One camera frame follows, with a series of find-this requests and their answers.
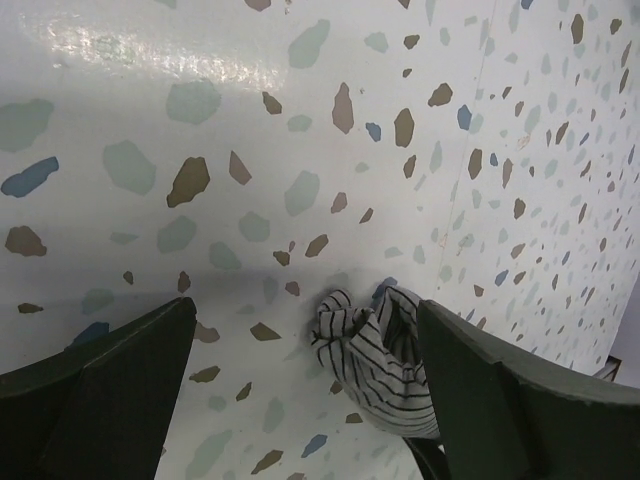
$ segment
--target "crumpled cloth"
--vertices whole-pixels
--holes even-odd
[[[320,364],[375,426],[402,437],[440,436],[418,350],[418,297],[387,286],[374,309],[355,307],[345,290],[326,297],[312,327]]]

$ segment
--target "speckled floor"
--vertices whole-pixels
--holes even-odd
[[[192,296],[158,479],[418,479],[307,348],[329,286],[606,359],[639,269],[634,2],[0,10],[0,371]]]

